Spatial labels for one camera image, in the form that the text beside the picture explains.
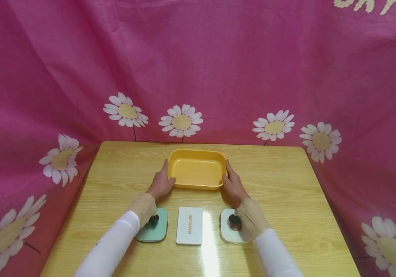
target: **yellow plastic tray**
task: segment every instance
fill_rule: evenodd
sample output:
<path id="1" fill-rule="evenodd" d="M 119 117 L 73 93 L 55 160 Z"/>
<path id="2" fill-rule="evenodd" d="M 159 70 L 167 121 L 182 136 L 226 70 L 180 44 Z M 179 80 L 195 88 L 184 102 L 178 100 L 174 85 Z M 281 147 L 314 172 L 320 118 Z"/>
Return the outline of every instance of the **yellow plastic tray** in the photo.
<path id="1" fill-rule="evenodd" d="M 227 174 L 225 157 L 216 151 L 177 149 L 169 155 L 168 177 L 176 178 L 175 187 L 217 190 Z"/>

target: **wood grain surface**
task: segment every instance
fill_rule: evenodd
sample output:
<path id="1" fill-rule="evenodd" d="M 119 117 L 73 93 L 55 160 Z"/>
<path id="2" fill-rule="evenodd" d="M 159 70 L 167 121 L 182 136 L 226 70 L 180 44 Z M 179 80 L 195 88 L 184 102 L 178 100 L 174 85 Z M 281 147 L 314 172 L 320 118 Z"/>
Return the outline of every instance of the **wood grain surface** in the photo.
<path id="1" fill-rule="evenodd" d="M 73 276 L 93 245 L 149 187 L 169 153 L 179 148 L 220 151 L 230 160 L 305 277 L 359 276 L 302 148 L 123 141 L 102 143 L 41 276 Z M 232 206 L 224 189 L 174 188 L 157 205 L 169 213 L 166 239 L 133 240 L 114 276 L 264 276 L 251 242 L 234 245 L 219 235 L 219 214 Z M 201 247 L 175 244 L 179 207 L 203 208 Z"/>

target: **daisy print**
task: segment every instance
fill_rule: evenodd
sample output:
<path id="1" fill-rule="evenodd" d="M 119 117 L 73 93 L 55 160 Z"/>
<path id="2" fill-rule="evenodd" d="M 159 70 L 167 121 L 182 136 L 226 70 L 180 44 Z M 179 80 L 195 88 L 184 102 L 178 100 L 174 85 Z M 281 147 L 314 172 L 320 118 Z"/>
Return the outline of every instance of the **daisy print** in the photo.
<path id="1" fill-rule="evenodd" d="M 142 109 L 133 106 L 133 101 L 123 93 L 117 93 L 117 97 L 112 95 L 109 100 L 112 104 L 104 104 L 103 110 L 110 114 L 109 119 L 118 120 L 120 126 L 140 128 L 148 123 L 149 118 L 140 113 Z"/>
<path id="2" fill-rule="evenodd" d="M 30 236 L 35 227 L 33 224 L 38 220 L 38 210 L 45 204 L 46 195 L 41 196 L 36 202 L 34 196 L 30 196 L 19 212 L 11 209 L 0 221 L 0 271 L 5 267 L 11 256 L 15 256 L 23 245 L 32 247 L 23 240 Z"/>
<path id="3" fill-rule="evenodd" d="M 295 122 L 292 122 L 294 115 L 288 115 L 289 110 L 280 110 L 277 114 L 268 113 L 267 119 L 260 117 L 258 121 L 253 122 L 256 128 L 252 130 L 259 133 L 256 137 L 262 140 L 275 141 L 277 138 L 283 139 L 284 133 L 290 132 Z"/>
<path id="4" fill-rule="evenodd" d="M 343 141 L 338 130 L 332 131 L 332 125 L 318 123 L 317 126 L 307 125 L 301 128 L 304 134 L 299 135 L 305 139 L 302 143 L 307 146 L 308 154 L 311 154 L 312 160 L 315 162 L 325 161 L 325 157 L 332 159 L 334 153 L 339 150 L 338 144 Z"/>
<path id="5" fill-rule="evenodd" d="M 202 114 L 196 113 L 195 107 L 184 104 L 180 108 L 175 105 L 169 108 L 167 113 L 167 116 L 161 117 L 158 124 L 164 126 L 162 131 L 170 132 L 171 137 L 191 137 L 201 130 L 198 124 L 203 122 Z"/>
<path id="6" fill-rule="evenodd" d="M 390 277 L 396 277 L 396 225 L 391 219 L 374 217 L 372 226 L 361 224 L 366 236 L 361 236 L 366 244 L 367 254 L 374 257 L 376 266 L 386 270 Z"/>
<path id="7" fill-rule="evenodd" d="M 39 163 L 45 165 L 43 172 L 46 177 L 51 177 L 55 184 L 62 182 L 64 187 L 78 175 L 75 159 L 82 146 L 78 140 L 66 135 L 59 135 L 58 143 L 59 148 L 51 149 Z"/>

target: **pink curtain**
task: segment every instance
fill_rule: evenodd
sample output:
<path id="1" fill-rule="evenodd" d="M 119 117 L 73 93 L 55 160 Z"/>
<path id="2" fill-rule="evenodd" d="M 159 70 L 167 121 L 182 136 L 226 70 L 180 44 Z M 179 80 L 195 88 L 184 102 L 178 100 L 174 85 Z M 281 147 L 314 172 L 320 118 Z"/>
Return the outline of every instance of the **pink curtain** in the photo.
<path id="1" fill-rule="evenodd" d="M 0 1 L 0 276 L 39 275 L 105 140 L 303 147 L 396 277 L 396 0 Z"/>

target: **yellow flower center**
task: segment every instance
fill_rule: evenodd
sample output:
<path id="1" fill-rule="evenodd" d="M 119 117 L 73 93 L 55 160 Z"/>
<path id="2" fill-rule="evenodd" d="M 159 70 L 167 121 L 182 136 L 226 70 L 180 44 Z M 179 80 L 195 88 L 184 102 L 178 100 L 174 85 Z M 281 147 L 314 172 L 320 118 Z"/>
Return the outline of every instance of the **yellow flower center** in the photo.
<path id="1" fill-rule="evenodd" d="M 317 132 L 313 135 L 313 144 L 319 151 L 324 151 L 329 148 L 330 139 L 329 136 L 322 132 Z"/>
<path id="2" fill-rule="evenodd" d="M 56 155 L 56 157 L 54 157 L 52 160 L 52 167 L 60 171 L 65 170 L 67 168 L 67 160 L 69 159 L 69 156 L 72 154 L 72 152 L 72 148 L 67 148 Z"/>
<path id="3" fill-rule="evenodd" d="M 380 237 L 376 244 L 383 256 L 396 267 L 396 239 L 391 237 Z"/>
<path id="4" fill-rule="evenodd" d="M 135 109 L 129 104 L 120 105 L 119 108 L 117 109 L 117 113 L 119 113 L 119 115 L 122 117 L 130 118 L 130 119 L 135 119 L 138 117 L 138 114 L 136 113 Z"/>
<path id="5" fill-rule="evenodd" d="M 188 116 L 180 114 L 174 117 L 172 125 L 178 130 L 187 130 L 192 125 L 192 121 Z"/>
<path id="6" fill-rule="evenodd" d="M 8 224 L 0 231 L 0 254 L 6 250 L 19 236 L 25 224 L 25 217 L 21 217 Z"/>
<path id="7" fill-rule="evenodd" d="M 281 121 L 270 122 L 264 127 L 264 129 L 271 135 L 278 134 L 284 129 L 284 123 Z"/>

